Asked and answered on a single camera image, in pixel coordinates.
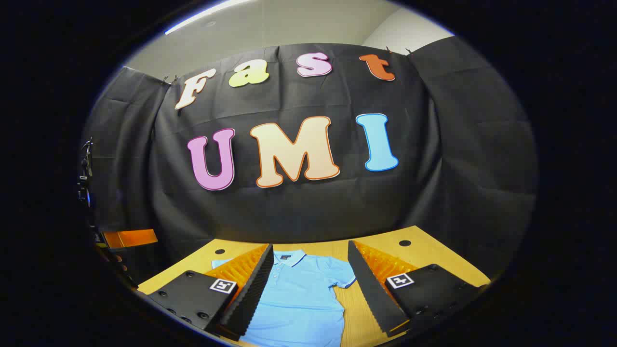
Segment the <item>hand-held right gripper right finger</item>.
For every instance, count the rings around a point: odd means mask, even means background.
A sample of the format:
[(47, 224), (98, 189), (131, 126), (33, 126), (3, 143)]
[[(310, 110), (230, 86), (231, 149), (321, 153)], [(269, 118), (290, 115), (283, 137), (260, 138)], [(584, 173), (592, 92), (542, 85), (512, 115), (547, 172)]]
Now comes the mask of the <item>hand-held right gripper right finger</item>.
[(476, 299), (489, 278), (436, 240), (380, 250), (348, 243), (348, 261), (380, 330), (392, 337), (434, 330)]

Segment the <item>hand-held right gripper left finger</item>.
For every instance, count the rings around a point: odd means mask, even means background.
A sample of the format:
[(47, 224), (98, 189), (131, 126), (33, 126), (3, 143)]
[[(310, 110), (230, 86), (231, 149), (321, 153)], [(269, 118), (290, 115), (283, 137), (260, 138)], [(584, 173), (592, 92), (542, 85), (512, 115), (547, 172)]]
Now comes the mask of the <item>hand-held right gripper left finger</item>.
[(270, 243), (209, 243), (137, 287), (180, 326), (215, 341), (245, 335), (274, 262)]

